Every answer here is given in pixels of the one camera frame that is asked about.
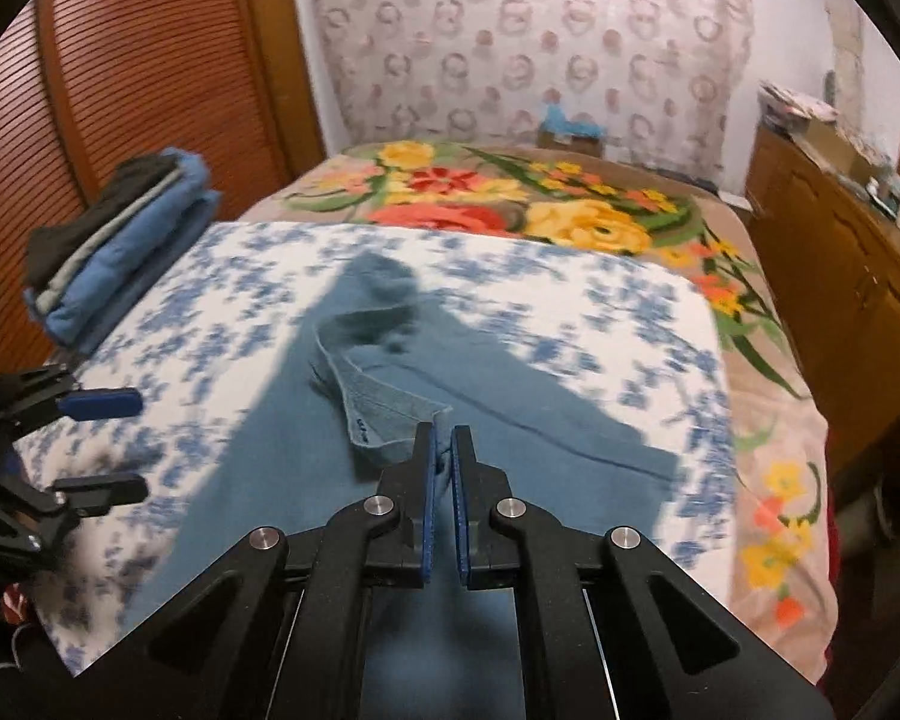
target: blue folded cloth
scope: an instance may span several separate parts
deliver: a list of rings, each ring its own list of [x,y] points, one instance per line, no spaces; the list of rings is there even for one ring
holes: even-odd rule
[[[515,495],[591,533],[620,524],[652,532],[677,458],[464,325],[418,293],[409,269],[379,255],[350,262],[296,330],[122,627],[253,528],[319,527],[371,495],[380,467],[406,459],[415,423],[432,418],[444,491],[434,575],[423,591],[374,591],[361,715],[524,717],[512,594],[466,592],[458,581],[445,494],[451,426],[471,426],[482,461],[506,471]]]
[[[26,289],[24,302],[29,308],[31,318],[44,328],[50,340],[58,346],[89,357],[160,276],[197,242],[213,220],[220,198],[221,194],[218,191],[206,190],[200,193],[196,201],[183,212],[175,227],[170,230],[163,245],[149,252],[143,264],[132,274],[125,276],[117,285],[117,290],[110,300],[82,322],[79,333],[72,341],[65,341],[64,338],[55,335],[48,327],[49,320],[55,312],[50,312],[48,317],[42,317],[34,304],[34,291]]]
[[[542,126],[545,131],[552,132],[554,135],[569,135],[578,138],[597,138],[599,140],[607,133],[599,124],[571,122],[570,119],[567,119],[563,109],[552,103],[547,106],[547,115],[543,119]]]
[[[91,317],[127,283],[128,276],[151,252],[163,245],[184,212],[202,197],[210,179],[202,158],[178,148],[162,153],[178,158],[180,179],[94,253],[70,283],[58,307],[44,317],[47,333],[60,346],[70,347],[77,341]]]

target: black folded cloth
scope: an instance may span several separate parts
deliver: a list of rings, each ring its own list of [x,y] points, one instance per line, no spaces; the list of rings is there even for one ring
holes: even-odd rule
[[[26,283],[42,290],[67,258],[103,225],[119,215],[176,168],[176,157],[145,154],[117,165],[100,199],[75,220],[38,227],[26,242]]]

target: yellow flower pattern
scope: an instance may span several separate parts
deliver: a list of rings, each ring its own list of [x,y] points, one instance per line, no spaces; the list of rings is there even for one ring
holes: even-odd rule
[[[526,200],[528,194],[515,178],[490,178],[474,191],[468,191],[466,199],[471,202],[492,200]]]
[[[714,241],[713,247],[718,252],[727,255],[727,257],[740,257],[739,248],[727,241]]]
[[[557,162],[554,167],[561,172],[567,173],[567,175],[577,175],[578,173],[583,172],[583,168],[573,162]]]
[[[777,589],[794,563],[797,555],[777,538],[763,544],[751,544],[740,551],[746,580],[754,589]]]
[[[639,254],[653,243],[628,214],[597,199],[533,203],[524,232],[564,247],[608,253]]]
[[[727,317],[734,317],[744,309],[740,304],[740,298],[737,298],[737,295],[729,290],[724,290],[720,295],[713,296],[710,299],[710,304],[721,314],[726,314]]]
[[[380,149],[380,161],[399,170],[420,170],[434,161],[434,147],[418,141],[396,141]]]
[[[552,189],[553,191],[566,189],[566,184],[564,184],[562,181],[557,181],[555,178],[543,178],[542,180],[538,181],[538,184],[544,189]]]
[[[447,198],[437,191],[391,191],[384,196],[384,205],[407,205],[410,203],[442,202]]]
[[[659,248],[655,251],[668,268],[688,268],[696,262],[690,252],[678,248]]]
[[[764,474],[763,483],[770,493],[782,501],[791,501],[806,493],[800,477],[803,466],[794,460],[777,461]]]

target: wall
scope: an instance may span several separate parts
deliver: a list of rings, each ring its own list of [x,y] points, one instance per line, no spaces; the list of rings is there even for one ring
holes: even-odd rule
[[[833,39],[823,0],[754,0],[751,60],[730,99],[722,187],[743,192],[759,121],[762,79],[821,98],[833,67]]]
[[[332,156],[350,146],[351,138],[343,123],[337,94],[330,82],[330,69],[327,67],[326,52],[317,27],[317,6],[314,0],[296,0],[296,15],[300,41],[303,42],[303,52],[307,57],[314,106],[317,108],[317,118],[323,134],[323,146],[327,156]]]
[[[863,122],[861,132],[896,162],[900,153],[900,60],[864,17]]]
[[[350,143],[329,80],[313,0],[297,0],[300,32],[307,52],[327,152]],[[730,99],[724,141],[722,187],[743,191],[754,130],[759,120],[757,88],[768,79],[801,92],[823,96],[823,76],[834,66],[833,36],[824,0],[754,0],[755,33],[751,59]],[[895,157],[900,139],[900,64],[874,25],[864,16],[864,132]]]

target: robotic arm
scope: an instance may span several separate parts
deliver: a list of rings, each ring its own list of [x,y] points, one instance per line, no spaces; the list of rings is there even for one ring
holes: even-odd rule
[[[633,528],[593,536],[512,497],[453,435],[458,571],[514,590],[532,720],[823,720],[823,695]],[[322,528],[262,527],[72,680],[72,717],[357,718],[372,589],[419,589],[433,559],[436,450]]]

